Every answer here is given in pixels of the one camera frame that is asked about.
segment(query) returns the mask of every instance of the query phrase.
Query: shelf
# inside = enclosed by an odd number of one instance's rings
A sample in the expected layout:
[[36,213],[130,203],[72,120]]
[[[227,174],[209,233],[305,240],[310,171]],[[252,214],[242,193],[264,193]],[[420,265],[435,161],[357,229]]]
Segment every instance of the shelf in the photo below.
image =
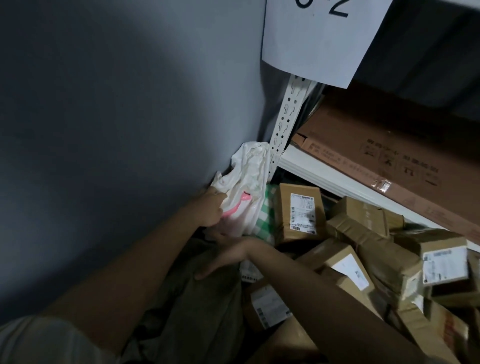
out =
[[[357,182],[353,178],[315,159],[293,145],[289,145],[285,152],[283,152],[278,161],[278,166],[339,197],[353,197],[357,200],[403,215],[409,222],[424,225],[429,228],[444,229],[442,226]],[[468,241],[468,248],[480,253],[480,246],[470,241]]]

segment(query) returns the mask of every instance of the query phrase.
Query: person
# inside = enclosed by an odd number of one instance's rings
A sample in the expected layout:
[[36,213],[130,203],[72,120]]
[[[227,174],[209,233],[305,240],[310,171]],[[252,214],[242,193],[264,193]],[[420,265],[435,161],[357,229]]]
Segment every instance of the person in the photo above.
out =
[[[39,315],[0,328],[0,363],[115,363],[183,246],[217,224],[227,195],[209,188]],[[195,278],[251,260],[332,363],[424,363],[418,347],[339,287],[253,237],[211,231],[219,254]]]

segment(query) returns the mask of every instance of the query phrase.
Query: striped sleeve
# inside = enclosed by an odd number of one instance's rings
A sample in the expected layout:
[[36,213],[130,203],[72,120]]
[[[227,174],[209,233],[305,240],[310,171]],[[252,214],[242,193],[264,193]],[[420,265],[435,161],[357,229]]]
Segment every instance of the striped sleeve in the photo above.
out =
[[27,316],[0,327],[0,363],[116,364],[118,359],[67,321]]

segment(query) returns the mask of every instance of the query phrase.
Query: plastic bag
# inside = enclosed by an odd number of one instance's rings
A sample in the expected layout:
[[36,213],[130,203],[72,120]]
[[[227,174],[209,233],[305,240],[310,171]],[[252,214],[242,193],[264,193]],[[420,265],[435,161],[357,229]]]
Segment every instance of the plastic bag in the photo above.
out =
[[216,173],[212,186],[227,194],[217,230],[229,236],[252,233],[265,199],[269,162],[268,143],[246,142],[232,155],[232,171],[225,176]]

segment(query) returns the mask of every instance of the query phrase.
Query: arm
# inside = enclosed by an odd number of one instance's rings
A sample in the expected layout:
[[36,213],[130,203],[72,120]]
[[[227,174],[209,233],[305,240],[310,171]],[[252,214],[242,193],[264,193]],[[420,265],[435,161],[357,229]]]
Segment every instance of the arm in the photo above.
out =
[[425,355],[360,302],[320,275],[255,238],[213,233],[223,251],[197,273],[251,260],[332,363],[423,363]]
[[70,321],[94,344],[119,354],[188,239],[220,220],[225,197],[210,188],[43,314]]

